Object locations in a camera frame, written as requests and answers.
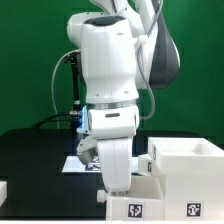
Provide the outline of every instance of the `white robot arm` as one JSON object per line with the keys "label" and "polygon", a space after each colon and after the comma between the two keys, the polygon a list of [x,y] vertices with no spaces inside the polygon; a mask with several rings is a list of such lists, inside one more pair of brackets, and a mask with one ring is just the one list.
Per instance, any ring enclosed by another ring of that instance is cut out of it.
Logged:
{"label": "white robot arm", "polygon": [[[137,89],[148,88],[152,81],[151,86],[167,86],[178,71],[178,53],[165,26],[161,31],[164,35],[158,38],[161,21],[150,31],[155,8],[159,7],[157,0],[135,0],[138,13],[127,0],[90,1],[104,13],[73,15],[67,31],[72,43],[81,49],[87,129],[97,140],[105,187],[110,192],[124,192],[130,189],[132,139],[139,125]],[[172,68],[168,57],[161,60],[157,56],[156,50],[161,55],[160,47],[165,47],[161,40],[168,43]],[[160,66],[164,61],[165,69]]]}

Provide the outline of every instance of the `white container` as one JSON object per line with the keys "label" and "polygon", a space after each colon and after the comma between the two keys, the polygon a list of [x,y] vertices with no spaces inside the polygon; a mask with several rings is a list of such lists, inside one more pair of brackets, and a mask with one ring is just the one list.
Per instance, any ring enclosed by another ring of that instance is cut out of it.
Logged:
{"label": "white container", "polygon": [[132,176],[126,196],[107,196],[107,220],[164,220],[164,196],[155,177]]}
{"label": "white container", "polygon": [[202,138],[149,138],[165,220],[224,219],[224,152]]}

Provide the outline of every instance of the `cable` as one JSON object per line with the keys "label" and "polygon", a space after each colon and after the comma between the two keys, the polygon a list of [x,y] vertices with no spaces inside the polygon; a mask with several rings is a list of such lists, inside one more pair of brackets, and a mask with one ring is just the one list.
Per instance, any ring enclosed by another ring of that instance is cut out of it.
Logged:
{"label": "cable", "polygon": [[57,106],[56,106],[56,103],[55,103],[55,96],[54,96],[54,84],[55,84],[55,77],[56,77],[56,74],[57,74],[57,70],[58,70],[58,67],[59,65],[61,64],[62,60],[69,56],[70,54],[72,53],[75,53],[75,52],[80,52],[80,50],[73,50],[73,51],[70,51],[68,53],[66,53],[65,55],[63,55],[58,63],[56,64],[55,68],[54,68],[54,71],[53,71],[53,74],[52,74],[52,79],[51,79],[51,99],[52,99],[52,104],[53,104],[53,108],[54,108],[54,113],[57,114],[58,113],[58,110],[57,110]]}
{"label": "cable", "polygon": [[46,123],[46,122],[51,121],[52,119],[59,118],[59,117],[64,117],[64,116],[70,116],[70,113],[65,112],[65,113],[55,114],[55,115],[53,115],[53,116],[47,117],[47,118],[45,118],[44,120],[42,120],[42,121],[40,121],[40,122],[34,124],[34,125],[31,127],[31,129],[37,129],[37,128],[39,128],[41,125],[43,125],[43,124]]}
{"label": "cable", "polygon": [[45,123],[50,123],[50,122],[72,122],[74,120],[71,119],[63,119],[63,120],[51,120],[51,121],[45,121],[44,123],[38,124],[36,127],[32,128],[32,129],[38,129],[40,128],[42,125],[44,125]]}
{"label": "cable", "polygon": [[[155,15],[155,18],[153,20],[153,23],[150,26],[149,31],[147,33],[148,37],[152,34],[152,31],[153,31],[153,29],[154,29],[154,27],[155,27],[155,25],[156,25],[156,23],[158,21],[158,18],[159,18],[160,14],[161,14],[162,8],[163,8],[163,0],[160,0],[159,8],[158,8],[158,10],[156,12],[156,15]],[[141,52],[142,52],[142,45],[139,46],[138,51],[137,51],[137,62],[138,62],[138,67],[139,67],[140,74],[141,74],[142,79],[143,79],[143,81],[144,81],[144,83],[146,85],[146,88],[147,88],[147,91],[148,91],[148,94],[149,94],[149,97],[150,97],[150,100],[151,100],[151,111],[150,111],[150,113],[147,116],[140,116],[140,119],[141,120],[148,120],[148,119],[153,117],[153,115],[155,113],[155,109],[156,109],[156,104],[155,104],[155,97],[154,97],[154,94],[152,92],[152,88],[150,87],[148,81],[146,80],[146,77],[144,75],[144,71],[143,71],[142,66],[141,66],[141,62],[140,62],[140,55],[142,55],[142,54],[140,54]]]}

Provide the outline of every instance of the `green backdrop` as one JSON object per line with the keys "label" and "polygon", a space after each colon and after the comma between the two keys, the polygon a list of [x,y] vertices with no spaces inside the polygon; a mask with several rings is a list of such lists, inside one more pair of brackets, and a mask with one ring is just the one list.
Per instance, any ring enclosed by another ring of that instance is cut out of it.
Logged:
{"label": "green backdrop", "polygon": [[[0,1],[0,134],[53,114],[52,71],[74,49],[67,21],[72,14],[96,10],[88,0]],[[224,1],[164,0],[163,13],[180,52],[181,71],[169,88],[154,91],[155,116],[140,128],[192,131],[222,145]],[[143,100],[141,110],[147,113],[145,92]],[[56,101],[60,112],[72,108],[68,64],[58,71]]]}

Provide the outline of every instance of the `black table surface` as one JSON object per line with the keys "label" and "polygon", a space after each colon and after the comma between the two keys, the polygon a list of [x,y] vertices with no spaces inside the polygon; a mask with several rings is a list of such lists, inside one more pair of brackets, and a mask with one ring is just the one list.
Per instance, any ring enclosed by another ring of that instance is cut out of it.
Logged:
{"label": "black table surface", "polygon": [[[198,137],[189,132],[138,131],[133,154],[146,153],[147,138]],[[104,189],[97,173],[63,174],[72,144],[70,130],[17,129],[0,137],[0,181],[7,181],[2,220],[104,220],[105,204],[97,203]]]}

